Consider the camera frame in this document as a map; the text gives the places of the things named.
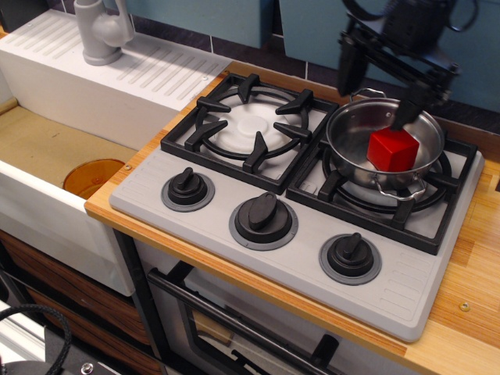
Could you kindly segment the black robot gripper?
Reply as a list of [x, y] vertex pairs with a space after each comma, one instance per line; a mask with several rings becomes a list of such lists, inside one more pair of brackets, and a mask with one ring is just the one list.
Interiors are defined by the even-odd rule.
[[369, 64], [408, 85], [391, 125], [400, 131], [428, 105], [448, 101], [458, 65], [438, 46], [443, 31], [460, 31], [451, 24], [455, 1], [389, 1], [379, 13], [356, 1], [345, 1], [348, 26], [341, 33], [337, 77], [340, 96], [358, 90]]

